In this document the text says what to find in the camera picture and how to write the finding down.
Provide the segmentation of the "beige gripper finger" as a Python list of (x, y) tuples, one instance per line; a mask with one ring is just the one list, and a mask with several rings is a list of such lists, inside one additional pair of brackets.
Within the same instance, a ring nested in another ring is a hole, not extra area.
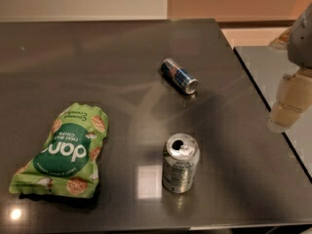
[(285, 50), (288, 46), (288, 41), (291, 34), (291, 28), (284, 30), (279, 36), (269, 43), (269, 47), (276, 50)]
[(312, 104), (312, 69), (298, 69), (280, 81), (267, 127), (273, 133), (289, 129)]

